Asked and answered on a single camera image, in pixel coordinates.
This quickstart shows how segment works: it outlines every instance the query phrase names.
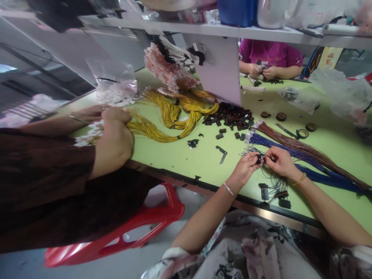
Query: paper roll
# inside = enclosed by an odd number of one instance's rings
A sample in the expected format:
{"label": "paper roll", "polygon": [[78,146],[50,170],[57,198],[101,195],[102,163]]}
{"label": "paper roll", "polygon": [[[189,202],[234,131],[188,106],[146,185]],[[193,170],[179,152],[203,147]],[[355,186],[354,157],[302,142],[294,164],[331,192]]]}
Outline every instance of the paper roll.
{"label": "paper roll", "polygon": [[352,36],[352,37],[368,37],[370,35],[363,34],[359,31],[358,26],[348,26],[340,24],[325,24],[322,29],[325,35],[336,36]]}

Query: blue container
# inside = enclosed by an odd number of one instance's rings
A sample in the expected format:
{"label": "blue container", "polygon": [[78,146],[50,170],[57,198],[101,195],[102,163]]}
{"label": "blue container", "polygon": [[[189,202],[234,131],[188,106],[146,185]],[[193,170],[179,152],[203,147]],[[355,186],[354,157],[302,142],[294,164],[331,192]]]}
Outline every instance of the blue container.
{"label": "blue container", "polygon": [[257,23],[258,0],[217,0],[221,23],[249,27]]}

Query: yellow wire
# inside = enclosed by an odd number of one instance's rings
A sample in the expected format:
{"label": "yellow wire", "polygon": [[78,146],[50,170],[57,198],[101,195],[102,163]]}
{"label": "yellow wire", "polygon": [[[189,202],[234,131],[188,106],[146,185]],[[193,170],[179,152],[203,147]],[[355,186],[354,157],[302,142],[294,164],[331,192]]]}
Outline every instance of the yellow wire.
{"label": "yellow wire", "polygon": [[178,121],[178,117],[181,113],[180,108],[175,104],[172,104],[159,92],[149,90],[145,96],[146,100],[160,107],[162,120],[166,127],[184,130],[179,136],[172,137],[161,132],[150,120],[141,116],[137,111],[132,111],[131,114],[133,119],[127,124],[127,127],[133,132],[133,134],[144,135],[162,143],[177,141],[188,136],[197,125],[202,114],[216,113],[219,108],[217,99],[211,93],[207,91],[195,91],[192,93],[201,98],[211,98],[215,100],[215,104],[212,108],[205,109],[203,102],[194,96],[174,94],[174,97],[180,100],[180,105],[183,110],[189,112],[189,118],[186,121]]}

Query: silver bracelet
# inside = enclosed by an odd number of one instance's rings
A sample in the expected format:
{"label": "silver bracelet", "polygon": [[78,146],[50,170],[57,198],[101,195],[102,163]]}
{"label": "silver bracelet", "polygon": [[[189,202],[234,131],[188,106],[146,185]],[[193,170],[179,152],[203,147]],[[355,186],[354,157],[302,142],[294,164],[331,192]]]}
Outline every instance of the silver bracelet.
{"label": "silver bracelet", "polygon": [[224,183],[224,185],[225,185],[227,191],[229,191],[229,193],[230,193],[234,198],[236,198],[237,196],[235,196],[234,193],[230,190],[230,188],[227,186],[226,182]]}
{"label": "silver bracelet", "polygon": [[76,121],[79,121],[81,123],[90,124],[90,122],[86,122],[86,121],[80,120],[80,119],[76,118],[75,116],[73,116],[72,115],[72,112],[69,114],[69,117],[71,117],[72,119],[75,119]]}

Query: white jug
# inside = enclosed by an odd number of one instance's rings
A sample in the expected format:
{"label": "white jug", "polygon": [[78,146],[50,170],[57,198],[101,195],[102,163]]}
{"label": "white jug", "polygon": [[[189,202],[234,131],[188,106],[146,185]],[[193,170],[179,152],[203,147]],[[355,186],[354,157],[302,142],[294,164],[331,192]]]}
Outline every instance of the white jug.
{"label": "white jug", "polygon": [[280,29],[295,17],[303,0],[258,0],[257,22],[261,28]]}

